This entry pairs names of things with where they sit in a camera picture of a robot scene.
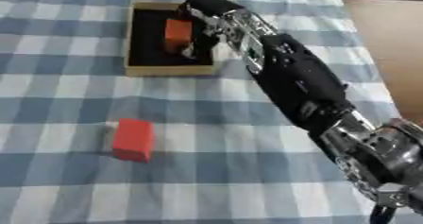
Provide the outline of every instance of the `wooden block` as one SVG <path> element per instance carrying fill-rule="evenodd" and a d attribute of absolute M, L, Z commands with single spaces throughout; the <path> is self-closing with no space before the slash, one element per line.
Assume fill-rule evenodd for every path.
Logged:
<path fill-rule="evenodd" d="M 192 30 L 191 22 L 168 19 L 164 33 L 166 51 L 175 54 L 180 51 L 180 48 L 187 47 L 191 42 Z"/>
<path fill-rule="evenodd" d="M 113 156 L 121 160 L 148 162 L 153 142 L 152 124 L 136 119 L 119 120 L 112 143 Z"/>

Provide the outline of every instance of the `wooden table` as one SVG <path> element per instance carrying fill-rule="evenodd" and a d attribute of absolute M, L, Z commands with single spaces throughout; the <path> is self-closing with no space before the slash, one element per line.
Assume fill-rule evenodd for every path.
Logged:
<path fill-rule="evenodd" d="M 423 2 L 344 2 L 401 114 L 423 123 Z"/>

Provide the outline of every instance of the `table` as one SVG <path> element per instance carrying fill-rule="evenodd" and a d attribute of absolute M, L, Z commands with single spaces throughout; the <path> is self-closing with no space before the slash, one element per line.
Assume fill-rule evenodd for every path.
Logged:
<path fill-rule="evenodd" d="M 423 2 L 344 0 L 404 117 L 423 123 Z"/>
<path fill-rule="evenodd" d="M 0 223 L 366 221 L 371 202 L 227 47 L 214 76 L 124 77 L 131 1 L 0 0 Z M 398 115 L 341 0 L 237 1 L 321 57 L 374 123 Z M 123 117 L 154 123 L 149 164 L 110 156 Z"/>

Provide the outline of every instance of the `checkered tablecloth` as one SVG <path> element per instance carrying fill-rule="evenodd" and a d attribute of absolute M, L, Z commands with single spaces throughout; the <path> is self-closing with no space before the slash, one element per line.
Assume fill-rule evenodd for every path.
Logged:
<path fill-rule="evenodd" d="M 125 77 L 131 1 L 0 0 L 0 223 L 366 222 L 371 202 L 224 45 L 210 77 Z M 342 0 L 237 1 L 321 57 L 374 123 L 398 115 Z M 150 163 L 110 156 L 123 117 L 154 123 Z"/>

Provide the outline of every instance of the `robotic hand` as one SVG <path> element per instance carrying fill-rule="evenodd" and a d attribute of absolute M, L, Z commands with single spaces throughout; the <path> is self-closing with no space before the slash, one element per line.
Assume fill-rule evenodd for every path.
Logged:
<path fill-rule="evenodd" d="M 280 111 L 375 201 L 371 223 L 390 222 L 398 207 L 423 215 L 423 129 L 403 119 L 372 126 L 324 62 L 240 5 L 186 0 L 178 11 L 204 25 L 184 55 L 194 57 L 199 47 L 211 48 L 223 38 Z"/>

